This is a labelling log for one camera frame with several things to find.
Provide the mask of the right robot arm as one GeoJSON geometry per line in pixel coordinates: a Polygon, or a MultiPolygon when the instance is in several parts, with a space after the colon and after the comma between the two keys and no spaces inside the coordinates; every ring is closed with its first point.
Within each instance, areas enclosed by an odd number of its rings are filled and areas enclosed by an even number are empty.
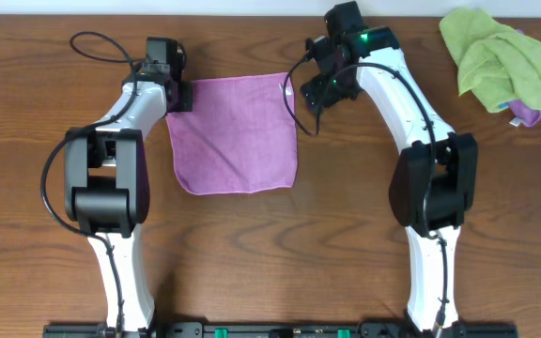
{"type": "Polygon", "coordinates": [[[406,334],[460,337],[454,264],[473,202],[477,143],[432,108],[389,27],[366,25],[354,1],[334,6],[324,22],[326,35],[305,42],[304,59],[315,61],[319,74],[301,86],[301,94],[316,116],[362,93],[376,105],[398,151],[388,198],[410,248],[406,334]]]}

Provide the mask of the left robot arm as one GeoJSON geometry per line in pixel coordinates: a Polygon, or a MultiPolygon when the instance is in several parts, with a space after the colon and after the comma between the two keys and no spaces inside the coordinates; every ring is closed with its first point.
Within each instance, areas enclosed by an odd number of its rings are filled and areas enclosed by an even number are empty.
{"type": "Polygon", "coordinates": [[[170,38],[150,37],[146,55],[125,58],[121,94],[97,122],[67,132],[65,209],[99,263],[107,316],[99,337],[152,337],[155,304],[142,258],[150,204],[145,140],[171,112],[190,111],[192,87],[182,81],[187,53],[170,38]]]}

